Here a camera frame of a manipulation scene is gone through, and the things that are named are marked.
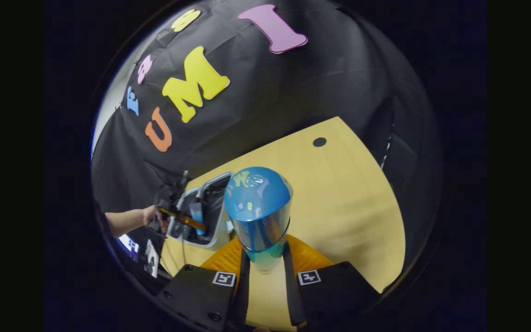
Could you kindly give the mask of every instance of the person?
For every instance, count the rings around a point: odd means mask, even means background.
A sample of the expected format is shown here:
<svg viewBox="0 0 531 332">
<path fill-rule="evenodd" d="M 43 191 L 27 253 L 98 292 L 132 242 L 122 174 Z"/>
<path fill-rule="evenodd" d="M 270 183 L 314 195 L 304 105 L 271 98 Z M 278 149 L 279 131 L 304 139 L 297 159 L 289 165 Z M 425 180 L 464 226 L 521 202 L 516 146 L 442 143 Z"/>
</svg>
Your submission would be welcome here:
<svg viewBox="0 0 531 332">
<path fill-rule="evenodd" d="M 146 208 L 135 208 L 134 210 L 126 212 L 106 212 L 104 213 L 107 225 L 113 237 L 120 237 L 134 229 L 142 226 L 148 226 L 157 216 L 161 221 L 161 231 L 167 232 L 169 226 L 169 218 L 163 219 L 161 213 L 156 211 L 155 206 L 151 205 Z"/>
</svg>

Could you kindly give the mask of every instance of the black screw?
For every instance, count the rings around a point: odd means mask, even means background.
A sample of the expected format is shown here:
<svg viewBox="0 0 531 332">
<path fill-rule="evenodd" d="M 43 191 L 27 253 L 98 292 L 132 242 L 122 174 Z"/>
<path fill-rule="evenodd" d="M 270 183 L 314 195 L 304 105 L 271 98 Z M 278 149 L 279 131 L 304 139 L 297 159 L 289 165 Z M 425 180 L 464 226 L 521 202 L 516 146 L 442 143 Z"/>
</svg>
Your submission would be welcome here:
<svg viewBox="0 0 531 332">
<path fill-rule="evenodd" d="M 221 319 L 223 319 L 219 314 L 217 313 L 208 313 L 208 318 L 213 320 L 213 321 L 219 321 Z"/>
<path fill-rule="evenodd" d="M 325 137 L 319 137 L 313 141 L 313 145 L 316 147 L 322 147 L 325 145 L 325 143 L 327 143 L 327 139 L 325 139 Z"/>
</svg>

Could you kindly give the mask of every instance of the pink letter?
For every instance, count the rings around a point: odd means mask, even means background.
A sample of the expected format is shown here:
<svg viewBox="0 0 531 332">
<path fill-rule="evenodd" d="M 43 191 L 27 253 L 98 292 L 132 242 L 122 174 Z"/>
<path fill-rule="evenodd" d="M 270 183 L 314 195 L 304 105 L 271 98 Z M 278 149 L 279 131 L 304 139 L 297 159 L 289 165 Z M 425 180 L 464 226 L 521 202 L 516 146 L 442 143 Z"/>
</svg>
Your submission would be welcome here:
<svg viewBox="0 0 531 332">
<path fill-rule="evenodd" d="M 248 19 L 270 40 L 270 51 L 282 53 L 298 46 L 303 46 L 308 41 L 305 35 L 297 34 L 275 11 L 274 5 L 256 6 L 242 12 L 238 19 Z"/>
<path fill-rule="evenodd" d="M 145 78 L 145 75 L 149 72 L 151 69 L 151 66 L 153 65 L 153 60 L 151 60 L 151 55 L 147 55 L 147 57 L 143 60 L 141 63 L 141 66 L 139 67 L 139 77 L 138 82 L 141 84 L 143 82 L 143 78 Z"/>
</svg>

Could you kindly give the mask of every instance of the wooden table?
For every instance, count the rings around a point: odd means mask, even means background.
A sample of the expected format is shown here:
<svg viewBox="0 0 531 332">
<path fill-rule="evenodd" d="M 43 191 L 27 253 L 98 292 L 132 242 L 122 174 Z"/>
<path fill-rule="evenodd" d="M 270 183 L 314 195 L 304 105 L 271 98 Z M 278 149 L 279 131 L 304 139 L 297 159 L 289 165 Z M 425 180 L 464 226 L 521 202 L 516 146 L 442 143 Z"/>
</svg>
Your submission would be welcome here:
<svg viewBox="0 0 531 332">
<path fill-rule="evenodd" d="M 315 147 L 319 137 L 327 143 Z M 291 183 L 289 234 L 333 263 L 351 262 L 377 292 L 401 273 L 405 231 L 396 198 L 370 152 L 339 117 L 231 160 L 192 180 L 187 190 L 249 166 L 271 168 Z M 214 252 L 185 245 L 186 262 L 193 265 L 202 265 Z M 161 263 L 172 275 L 179 271 L 181 242 L 166 239 Z M 296 330 L 289 320 L 283 261 L 268 275 L 251 267 L 247 324 Z"/>
</svg>

